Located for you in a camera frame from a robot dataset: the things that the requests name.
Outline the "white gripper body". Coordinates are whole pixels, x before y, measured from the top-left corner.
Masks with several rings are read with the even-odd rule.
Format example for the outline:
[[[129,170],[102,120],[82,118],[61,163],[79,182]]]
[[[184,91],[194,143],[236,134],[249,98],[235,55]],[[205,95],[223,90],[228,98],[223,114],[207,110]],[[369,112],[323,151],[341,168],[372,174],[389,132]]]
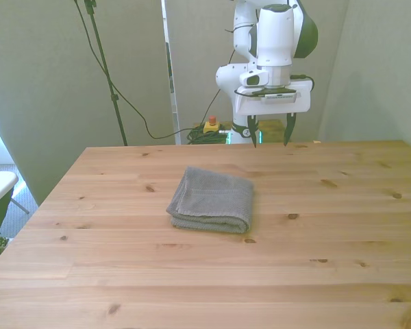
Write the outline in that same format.
[[[237,115],[260,116],[307,112],[311,106],[312,80],[292,80],[279,90],[241,86],[234,91]]]

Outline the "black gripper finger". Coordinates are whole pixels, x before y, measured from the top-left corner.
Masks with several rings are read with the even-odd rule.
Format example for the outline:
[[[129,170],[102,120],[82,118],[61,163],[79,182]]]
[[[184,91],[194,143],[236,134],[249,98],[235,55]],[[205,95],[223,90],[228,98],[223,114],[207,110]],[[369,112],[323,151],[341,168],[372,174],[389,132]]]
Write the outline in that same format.
[[[297,115],[295,113],[288,113],[286,115],[286,128],[284,130],[284,146],[287,146],[287,144],[290,141],[293,130],[295,128],[296,118]]]
[[[258,120],[256,115],[247,117],[247,127],[254,147],[257,147]]]

